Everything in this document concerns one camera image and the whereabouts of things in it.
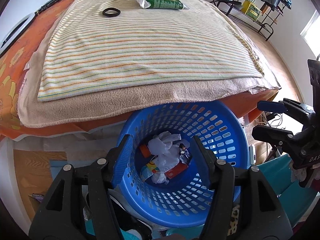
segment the metal screw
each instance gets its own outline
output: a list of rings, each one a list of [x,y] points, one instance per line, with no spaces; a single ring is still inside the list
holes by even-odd
[[[258,166],[251,166],[251,170],[254,172],[258,172],[259,168],[258,168]]]
[[[107,160],[105,158],[101,158],[101,159],[98,159],[97,160],[97,163],[100,164],[100,165],[103,165],[107,162]]]
[[[226,161],[225,161],[225,160],[222,160],[222,159],[218,159],[218,160],[217,160],[217,164],[219,164],[219,165],[224,165],[224,164],[226,164]]]
[[[72,168],[72,166],[70,164],[66,164],[66,165],[63,166],[63,170],[64,171],[70,171],[71,168]]]

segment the green package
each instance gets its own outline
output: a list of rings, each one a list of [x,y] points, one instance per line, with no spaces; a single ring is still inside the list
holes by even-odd
[[[179,0],[137,0],[141,8],[162,8],[162,9],[188,9]]]

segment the teal fabric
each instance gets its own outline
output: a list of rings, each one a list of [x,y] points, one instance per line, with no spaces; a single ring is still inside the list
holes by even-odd
[[[95,236],[91,219],[85,222],[85,229],[86,229],[87,233]],[[121,233],[122,233],[124,240],[139,240],[139,238],[137,238],[136,236],[134,236],[130,233],[127,233],[126,231],[121,230]]]
[[[170,228],[167,230],[166,236],[179,234],[185,237],[186,240],[197,238],[202,231],[204,225],[191,227],[191,228]]]
[[[288,154],[258,165],[267,181],[279,197],[279,201],[294,227],[307,211],[317,195],[313,188],[302,188],[299,181],[291,182]]]

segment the trash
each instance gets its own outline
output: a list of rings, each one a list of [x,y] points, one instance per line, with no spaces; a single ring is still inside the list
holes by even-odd
[[[149,151],[147,145],[141,144],[141,145],[139,146],[139,149],[140,149],[143,157],[148,158],[148,157],[151,156],[151,152]]]
[[[151,177],[153,183],[167,185],[168,178],[172,179],[188,168],[192,155],[188,152],[186,145],[189,147],[190,143],[181,139],[180,134],[171,134],[169,131],[154,135],[148,142],[148,147],[141,144],[139,148],[145,158],[150,155],[155,156],[142,167],[141,180],[144,182]]]
[[[164,183],[164,184],[167,185],[169,183],[169,180],[167,179],[167,176],[163,172],[154,173],[152,175],[151,179],[152,179],[152,182],[156,183],[156,184]]]
[[[141,8],[188,9],[180,0],[137,0]]]
[[[141,168],[140,178],[142,182],[150,178],[154,173],[159,172],[159,168],[153,162],[153,159]]]
[[[181,172],[183,172],[184,170],[186,170],[188,168],[187,164],[182,163],[181,161],[174,166],[171,170],[167,171],[165,173],[166,177],[168,179],[172,179],[175,176],[177,176],[178,174],[180,174]]]
[[[182,163],[189,165],[191,159],[192,159],[192,155],[188,152],[187,148],[180,143],[179,145],[180,150],[180,160]]]

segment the orange blanket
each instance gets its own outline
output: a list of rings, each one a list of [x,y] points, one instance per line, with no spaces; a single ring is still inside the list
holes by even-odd
[[[43,40],[59,15],[73,2],[62,0],[39,14],[23,35],[11,46],[0,59],[0,139],[4,136],[19,140],[27,135],[55,136],[65,133],[90,131],[126,120],[132,112],[101,120],[60,124],[44,128],[27,128],[20,124],[17,114],[17,100],[24,76],[24,70],[33,52]],[[259,100],[271,98],[277,90],[265,90],[257,94],[249,92],[223,98],[224,102],[237,117],[249,114],[249,120],[254,120],[260,113],[255,109]]]

